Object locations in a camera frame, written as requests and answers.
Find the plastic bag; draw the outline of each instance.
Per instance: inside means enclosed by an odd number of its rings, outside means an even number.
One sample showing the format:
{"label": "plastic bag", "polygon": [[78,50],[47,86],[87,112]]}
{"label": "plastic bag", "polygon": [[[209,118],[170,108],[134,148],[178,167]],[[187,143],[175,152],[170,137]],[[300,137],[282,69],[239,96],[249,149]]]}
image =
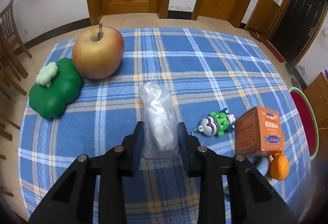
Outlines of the plastic bag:
{"label": "plastic bag", "polygon": [[139,89],[145,107],[145,158],[171,158],[178,155],[177,119],[171,93],[147,82]]}

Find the black door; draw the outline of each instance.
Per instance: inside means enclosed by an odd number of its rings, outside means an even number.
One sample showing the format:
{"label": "black door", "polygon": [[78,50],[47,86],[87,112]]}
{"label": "black door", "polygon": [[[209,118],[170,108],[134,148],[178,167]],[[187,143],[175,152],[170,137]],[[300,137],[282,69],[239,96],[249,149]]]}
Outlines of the black door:
{"label": "black door", "polygon": [[270,42],[289,63],[302,51],[319,21],[325,0],[291,0]]}

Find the orange box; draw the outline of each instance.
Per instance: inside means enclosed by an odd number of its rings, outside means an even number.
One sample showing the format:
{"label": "orange box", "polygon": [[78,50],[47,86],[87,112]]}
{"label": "orange box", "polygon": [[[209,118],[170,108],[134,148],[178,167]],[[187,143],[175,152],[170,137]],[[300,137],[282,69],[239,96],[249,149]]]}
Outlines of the orange box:
{"label": "orange box", "polygon": [[268,156],[283,151],[284,144],[277,111],[255,107],[236,120],[236,154]]}

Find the plaid tablecloth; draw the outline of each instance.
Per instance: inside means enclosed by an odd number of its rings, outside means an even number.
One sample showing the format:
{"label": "plaid tablecloth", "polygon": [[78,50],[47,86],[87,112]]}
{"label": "plaid tablecloth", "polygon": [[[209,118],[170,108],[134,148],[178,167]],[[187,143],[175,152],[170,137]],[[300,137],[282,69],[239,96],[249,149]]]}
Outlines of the plaid tablecloth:
{"label": "plaid tablecloth", "polygon": [[[184,28],[121,32],[125,53],[115,75],[100,81],[85,79],[80,97],[60,119],[44,120],[27,104],[20,134],[19,175],[28,215],[78,155],[102,155],[133,132],[143,116],[138,88],[154,81],[171,92],[178,121],[183,121],[188,131],[210,112],[225,107],[236,118],[254,106],[278,111],[290,173],[284,181],[269,182],[300,216],[310,176],[306,137],[283,80],[259,47],[246,38]],[[75,40],[56,44],[46,64],[70,58]],[[216,153],[234,155],[234,132],[222,137],[197,136]],[[180,156],[142,158],[135,177],[124,178],[124,196],[128,223],[197,222],[199,179],[186,176]],[[96,189],[94,223],[97,197]],[[228,201],[226,219],[231,222]]]}

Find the green figurine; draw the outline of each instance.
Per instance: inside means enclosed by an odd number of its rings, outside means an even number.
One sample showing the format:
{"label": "green figurine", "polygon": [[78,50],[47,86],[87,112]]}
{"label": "green figurine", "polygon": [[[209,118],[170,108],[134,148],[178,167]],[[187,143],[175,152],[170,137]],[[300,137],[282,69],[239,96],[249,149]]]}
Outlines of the green figurine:
{"label": "green figurine", "polygon": [[66,105],[78,98],[83,84],[72,59],[62,58],[57,61],[58,69],[55,75],[56,66],[50,64],[51,69],[41,69],[37,81],[40,84],[34,84],[29,93],[31,108],[48,120],[59,118],[63,114]]}
{"label": "green figurine", "polygon": [[202,132],[207,136],[222,136],[224,132],[235,130],[236,118],[230,114],[225,108],[220,112],[211,112],[207,117],[203,118],[200,125],[192,132]]}

